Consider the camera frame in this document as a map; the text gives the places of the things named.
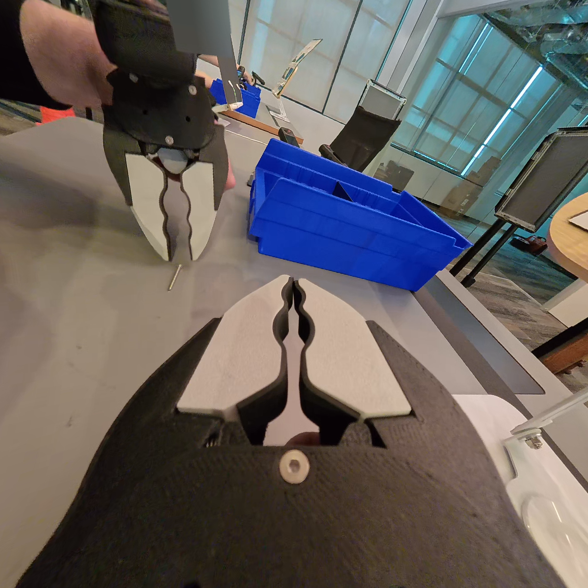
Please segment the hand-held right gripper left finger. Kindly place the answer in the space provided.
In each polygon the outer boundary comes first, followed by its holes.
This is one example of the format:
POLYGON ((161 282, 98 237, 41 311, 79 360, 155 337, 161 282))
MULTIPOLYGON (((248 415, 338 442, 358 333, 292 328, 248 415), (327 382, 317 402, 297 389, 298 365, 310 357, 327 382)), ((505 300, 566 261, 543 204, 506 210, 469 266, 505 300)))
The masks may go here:
POLYGON ((288 401, 293 278, 280 275, 240 299, 206 345, 178 403, 181 413, 238 422, 250 443, 263 443, 268 424, 288 401))

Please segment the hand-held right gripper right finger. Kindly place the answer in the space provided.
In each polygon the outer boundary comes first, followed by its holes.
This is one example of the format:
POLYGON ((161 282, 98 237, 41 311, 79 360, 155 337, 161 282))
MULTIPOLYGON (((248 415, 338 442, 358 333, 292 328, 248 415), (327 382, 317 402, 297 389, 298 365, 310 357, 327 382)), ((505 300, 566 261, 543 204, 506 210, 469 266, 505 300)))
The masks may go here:
POLYGON ((339 443, 348 426, 405 417, 412 407, 367 321, 311 281, 294 283, 300 356, 299 394, 320 443, 339 443))

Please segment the person's left forearm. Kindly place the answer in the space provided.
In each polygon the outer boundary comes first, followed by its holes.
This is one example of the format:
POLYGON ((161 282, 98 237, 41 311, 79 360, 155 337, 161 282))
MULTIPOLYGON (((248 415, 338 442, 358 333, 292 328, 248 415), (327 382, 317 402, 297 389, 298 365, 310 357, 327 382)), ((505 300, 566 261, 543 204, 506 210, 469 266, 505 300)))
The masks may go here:
POLYGON ((91 21, 45 1, 1 1, 1 99, 60 111, 112 104, 116 66, 91 21))

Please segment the another person's forearm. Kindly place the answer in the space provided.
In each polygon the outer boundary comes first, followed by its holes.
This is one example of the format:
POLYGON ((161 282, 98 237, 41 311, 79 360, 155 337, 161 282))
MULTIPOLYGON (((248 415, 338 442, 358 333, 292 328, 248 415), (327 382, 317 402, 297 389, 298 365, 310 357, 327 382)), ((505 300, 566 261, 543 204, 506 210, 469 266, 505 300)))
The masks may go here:
POLYGON ((198 55, 196 58, 195 77, 203 79, 206 88, 210 89, 214 80, 220 78, 217 57, 212 55, 198 55))

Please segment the person's left hand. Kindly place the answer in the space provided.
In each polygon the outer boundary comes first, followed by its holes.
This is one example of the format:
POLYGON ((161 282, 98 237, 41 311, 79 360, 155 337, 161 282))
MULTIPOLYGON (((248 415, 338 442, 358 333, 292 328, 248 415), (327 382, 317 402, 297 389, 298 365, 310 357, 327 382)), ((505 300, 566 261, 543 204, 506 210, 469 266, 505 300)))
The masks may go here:
POLYGON ((194 54, 177 50, 165 1, 90 1, 95 32, 108 60, 154 87, 191 85, 194 54))

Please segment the small blue bin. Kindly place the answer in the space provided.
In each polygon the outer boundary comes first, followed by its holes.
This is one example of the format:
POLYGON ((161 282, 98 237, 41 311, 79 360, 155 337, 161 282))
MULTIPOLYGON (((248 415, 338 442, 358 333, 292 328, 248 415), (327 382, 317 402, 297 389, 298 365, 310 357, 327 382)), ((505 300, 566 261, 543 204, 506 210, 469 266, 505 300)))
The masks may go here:
MULTIPOLYGON (((236 111, 251 118, 255 118, 261 103, 260 87, 256 85, 250 85, 247 83, 247 81, 243 81, 240 91, 243 104, 236 111)), ((212 82, 210 92, 215 98, 217 105, 227 105, 229 103, 225 98, 224 87, 221 79, 215 79, 212 82)))

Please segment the brown wooden board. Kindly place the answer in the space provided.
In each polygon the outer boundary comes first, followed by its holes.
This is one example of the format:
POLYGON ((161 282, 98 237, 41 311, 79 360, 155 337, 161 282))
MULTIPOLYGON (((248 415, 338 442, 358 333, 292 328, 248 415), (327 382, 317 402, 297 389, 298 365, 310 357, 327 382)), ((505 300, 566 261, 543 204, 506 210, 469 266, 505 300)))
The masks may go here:
POLYGON ((261 114, 262 118, 259 120, 236 111, 225 110, 217 113, 219 119, 225 121, 225 130, 230 134, 260 143, 268 143, 271 138, 281 139, 279 128, 270 122, 269 114, 261 114))

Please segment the orange traffic cone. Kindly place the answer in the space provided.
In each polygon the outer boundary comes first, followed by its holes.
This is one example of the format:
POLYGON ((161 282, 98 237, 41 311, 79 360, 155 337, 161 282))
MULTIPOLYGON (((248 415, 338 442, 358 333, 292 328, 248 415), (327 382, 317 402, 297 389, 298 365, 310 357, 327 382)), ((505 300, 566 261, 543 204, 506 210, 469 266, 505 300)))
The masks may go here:
POLYGON ((36 122, 37 126, 41 124, 51 123, 59 121, 65 118, 75 118, 76 114, 73 108, 68 109, 53 109, 49 107, 39 107, 40 109, 40 121, 36 122))

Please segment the black office chair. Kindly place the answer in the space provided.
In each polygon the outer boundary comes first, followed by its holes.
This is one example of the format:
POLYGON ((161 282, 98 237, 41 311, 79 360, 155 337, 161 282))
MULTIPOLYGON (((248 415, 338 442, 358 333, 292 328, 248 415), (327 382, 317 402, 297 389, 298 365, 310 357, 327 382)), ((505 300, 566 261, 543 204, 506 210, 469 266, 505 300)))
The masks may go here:
POLYGON ((358 105, 338 136, 330 144, 320 145, 319 153, 335 163, 364 172, 390 143, 400 124, 399 119, 387 119, 358 105))

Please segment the small framed display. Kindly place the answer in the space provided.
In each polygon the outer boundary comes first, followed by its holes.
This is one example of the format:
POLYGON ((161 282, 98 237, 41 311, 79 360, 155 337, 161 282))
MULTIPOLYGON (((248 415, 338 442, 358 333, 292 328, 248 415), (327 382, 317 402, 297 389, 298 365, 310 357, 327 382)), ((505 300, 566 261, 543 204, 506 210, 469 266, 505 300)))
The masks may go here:
POLYGON ((400 93, 390 90, 373 79, 368 79, 357 106, 363 107, 371 114, 397 120, 406 103, 406 97, 400 93))

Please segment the cardboard box pile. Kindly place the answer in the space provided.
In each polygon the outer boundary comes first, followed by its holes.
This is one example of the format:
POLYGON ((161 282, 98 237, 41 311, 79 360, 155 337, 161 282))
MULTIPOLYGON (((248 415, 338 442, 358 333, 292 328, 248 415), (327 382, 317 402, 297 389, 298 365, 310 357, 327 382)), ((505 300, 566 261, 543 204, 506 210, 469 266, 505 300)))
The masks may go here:
POLYGON ((501 162, 501 159, 491 156, 478 171, 470 170, 465 179, 453 187, 440 204, 442 213, 452 219, 465 217, 501 162))

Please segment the red bag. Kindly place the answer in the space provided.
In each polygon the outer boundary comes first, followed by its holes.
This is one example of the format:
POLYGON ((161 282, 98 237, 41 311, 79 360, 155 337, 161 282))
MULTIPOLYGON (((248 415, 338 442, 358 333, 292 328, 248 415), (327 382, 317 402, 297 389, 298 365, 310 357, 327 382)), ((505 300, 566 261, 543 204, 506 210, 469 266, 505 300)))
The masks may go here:
POLYGON ((531 254, 534 257, 538 257, 548 248, 546 239, 537 235, 526 238, 516 235, 511 239, 509 244, 515 249, 531 254))

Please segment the brown wooden plinth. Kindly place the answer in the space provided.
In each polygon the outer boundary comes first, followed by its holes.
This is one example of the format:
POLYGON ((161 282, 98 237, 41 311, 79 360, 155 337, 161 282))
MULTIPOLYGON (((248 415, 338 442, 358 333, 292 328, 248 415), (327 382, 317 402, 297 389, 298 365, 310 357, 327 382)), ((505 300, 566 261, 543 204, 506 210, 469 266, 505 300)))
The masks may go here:
POLYGON ((587 331, 562 332, 532 350, 533 355, 551 372, 560 373, 587 359, 587 331))

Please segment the round wooden table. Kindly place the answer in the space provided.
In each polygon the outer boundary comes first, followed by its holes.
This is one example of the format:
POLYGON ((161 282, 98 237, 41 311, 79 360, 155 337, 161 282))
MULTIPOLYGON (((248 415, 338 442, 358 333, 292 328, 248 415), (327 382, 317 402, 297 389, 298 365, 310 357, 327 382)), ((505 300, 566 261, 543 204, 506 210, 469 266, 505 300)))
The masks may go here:
POLYGON ((587 283, 587 228, 570 220, 587 216, 587 193, 563 205, 548 228, 548 251, 565 270, 587 283))

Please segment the large framed display on stand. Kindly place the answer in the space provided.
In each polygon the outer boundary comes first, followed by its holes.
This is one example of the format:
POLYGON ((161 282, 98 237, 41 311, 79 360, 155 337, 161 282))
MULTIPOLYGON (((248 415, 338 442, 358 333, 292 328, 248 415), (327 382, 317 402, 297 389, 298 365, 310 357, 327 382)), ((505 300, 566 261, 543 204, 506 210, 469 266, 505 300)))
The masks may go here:
POLYGON ((545 137, 496 204, 496 221, 450 270, 457 276, 501 232, 500 238, 462 279, 468 288, 477 274, 518 229, 534 234, 587 175, 587 125, 557 129, 545 137))

